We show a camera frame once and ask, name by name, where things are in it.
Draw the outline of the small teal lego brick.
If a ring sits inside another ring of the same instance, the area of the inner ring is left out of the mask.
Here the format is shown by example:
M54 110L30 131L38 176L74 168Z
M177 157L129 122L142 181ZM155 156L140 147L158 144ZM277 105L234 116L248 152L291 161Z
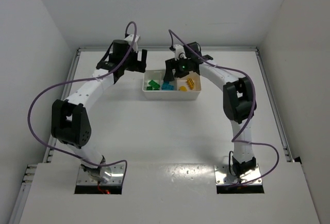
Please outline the small teal lego brick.
M162 84L162 87L166 88L168 85L169 85L169 82L168 81L164 81L163 84Z

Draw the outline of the light blue long lego brick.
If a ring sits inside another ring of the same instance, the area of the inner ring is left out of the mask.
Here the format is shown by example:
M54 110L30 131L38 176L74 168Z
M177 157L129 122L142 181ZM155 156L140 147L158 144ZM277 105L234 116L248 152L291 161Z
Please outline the light blue long lego brick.
M161 86L161 89L164 91L173 91L174 90L174 86L169 84L166 88Z

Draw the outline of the bee lego stack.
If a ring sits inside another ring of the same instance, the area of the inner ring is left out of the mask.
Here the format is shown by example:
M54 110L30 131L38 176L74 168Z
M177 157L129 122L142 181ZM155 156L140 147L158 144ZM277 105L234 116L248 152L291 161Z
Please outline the bee lego stack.
M192 78L188 78L186 80L186 84L189 87L190 90L193 90L195 88L195 83Z

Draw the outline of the yellow curved lego brick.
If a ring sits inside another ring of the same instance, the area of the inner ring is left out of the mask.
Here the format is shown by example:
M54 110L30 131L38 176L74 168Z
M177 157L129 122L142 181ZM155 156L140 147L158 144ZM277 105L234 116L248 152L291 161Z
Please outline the yellow curved lego brick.
M180 86L179 90L186 92L187 91L187 88L185 86Z

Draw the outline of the green lego plate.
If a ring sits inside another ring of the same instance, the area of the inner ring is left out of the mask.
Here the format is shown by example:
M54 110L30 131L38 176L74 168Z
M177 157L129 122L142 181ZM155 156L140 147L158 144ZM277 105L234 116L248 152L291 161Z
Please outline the green lego plate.
M160 84L155 82L154 80L150 80L148 82L148 86L151 86L153 88L153 90L159 90L160 89Z

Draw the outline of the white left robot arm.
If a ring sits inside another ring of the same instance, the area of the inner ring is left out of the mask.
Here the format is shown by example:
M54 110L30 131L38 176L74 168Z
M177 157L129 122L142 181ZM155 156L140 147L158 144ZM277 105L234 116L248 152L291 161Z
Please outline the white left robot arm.
M106 164L103 155L92 147L88 113L103 93L124 75L125 71L144 73L147 50L138 59L140 37L127 36L113 40L96 69L76 92L52 105L51 135L67 145L78 156L84 169L99 174Z

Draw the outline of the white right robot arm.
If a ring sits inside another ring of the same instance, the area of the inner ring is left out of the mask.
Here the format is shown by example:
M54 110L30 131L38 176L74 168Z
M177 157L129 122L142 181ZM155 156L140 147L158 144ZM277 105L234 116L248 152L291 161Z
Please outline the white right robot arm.
M223 94L223 110L233 130L234 151L229 172L240 178L256 168L252 149L251 119L256 109L255 88L247 76L238 78L230 69L212 62L213 57L202 55L198 43L170 46L174 58L165 61L164 81L186 77L194 72L215 84Z

